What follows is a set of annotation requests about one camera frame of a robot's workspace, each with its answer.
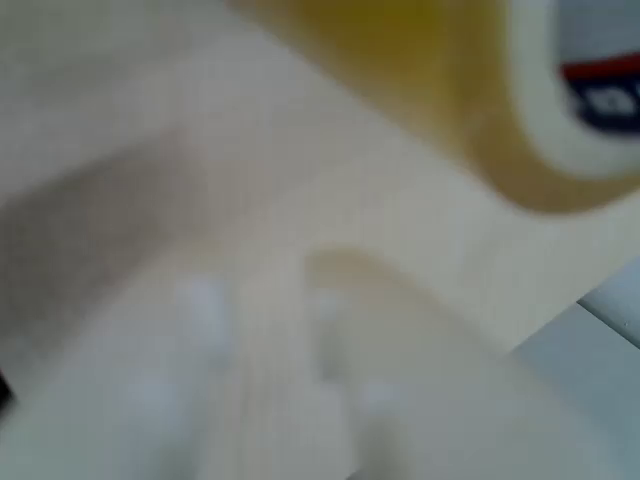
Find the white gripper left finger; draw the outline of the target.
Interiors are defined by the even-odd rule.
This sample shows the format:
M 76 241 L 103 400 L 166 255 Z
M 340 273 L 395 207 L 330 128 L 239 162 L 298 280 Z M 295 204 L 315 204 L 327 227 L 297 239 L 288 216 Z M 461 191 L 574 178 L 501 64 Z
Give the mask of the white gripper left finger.
M 201 479 L 232 351 L 222 279 L 132 282 L 4 418 L 5 479 Z

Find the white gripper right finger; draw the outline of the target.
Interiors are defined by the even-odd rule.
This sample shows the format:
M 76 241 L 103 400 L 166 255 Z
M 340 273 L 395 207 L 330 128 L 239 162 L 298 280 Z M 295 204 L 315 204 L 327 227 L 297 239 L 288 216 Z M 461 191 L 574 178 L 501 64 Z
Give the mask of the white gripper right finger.
M 388 263 L 311 254 L 307 305 L 363 479 L 601 479 L 605 445 L 529 369 Z

